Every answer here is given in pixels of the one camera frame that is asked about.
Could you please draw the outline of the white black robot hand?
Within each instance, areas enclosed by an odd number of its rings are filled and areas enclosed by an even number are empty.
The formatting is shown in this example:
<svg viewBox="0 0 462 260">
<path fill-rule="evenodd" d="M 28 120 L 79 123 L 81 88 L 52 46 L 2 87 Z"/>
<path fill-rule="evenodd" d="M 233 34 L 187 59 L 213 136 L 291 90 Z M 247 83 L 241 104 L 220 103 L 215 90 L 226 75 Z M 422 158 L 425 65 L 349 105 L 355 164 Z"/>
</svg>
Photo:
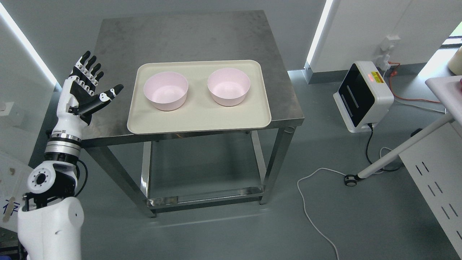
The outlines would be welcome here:
<svg viewBox="0 0 462 260">
<path fill-rule="evenodd" d="M 104 107 L 124 89 L 122 84 L 96 95 L 96 86 L 104 76 L 99 72 L 101 64 L 97 64 L 97 57 L 86 51 L 74 65 L 74 76 L 65 80 L 58 102 L 58 114 L 71 114 L 87 117 Z"/>
</svg>

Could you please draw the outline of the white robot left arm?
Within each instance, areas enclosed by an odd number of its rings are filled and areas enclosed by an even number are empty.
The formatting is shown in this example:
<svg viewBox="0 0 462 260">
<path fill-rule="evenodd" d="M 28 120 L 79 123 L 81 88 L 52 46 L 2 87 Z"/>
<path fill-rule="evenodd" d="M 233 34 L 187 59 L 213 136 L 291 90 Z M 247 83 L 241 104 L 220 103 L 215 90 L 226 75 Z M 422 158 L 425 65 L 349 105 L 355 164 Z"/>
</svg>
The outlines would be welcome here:
<svg viewBox="0 0 462 260">
<path fill-rule="evenodd" d="M 103 77 L 96 56 L 86 51 L 64 81 L 57 123 L 48 133 L 44 161 L 28 176 L 28 192 L 18 210 L 18 239 L 28 260 L 80 260 L 84 222 L 78 181 L 83 130 L 92 114 L 103 109 L 122 91 L 118 84 L 99 94 Z"/>
</svg>

